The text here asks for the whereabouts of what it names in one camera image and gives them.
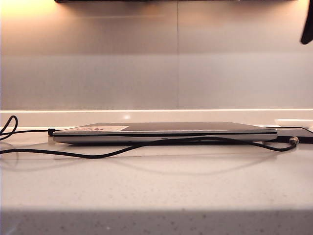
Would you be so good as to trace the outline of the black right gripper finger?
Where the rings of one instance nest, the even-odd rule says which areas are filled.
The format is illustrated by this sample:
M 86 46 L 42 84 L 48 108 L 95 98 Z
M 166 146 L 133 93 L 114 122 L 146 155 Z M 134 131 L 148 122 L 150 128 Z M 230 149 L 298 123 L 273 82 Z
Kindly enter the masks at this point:
M 300 43 L 307 45 L 313 40 L 313 0 L 309 0 L 308 13 Z

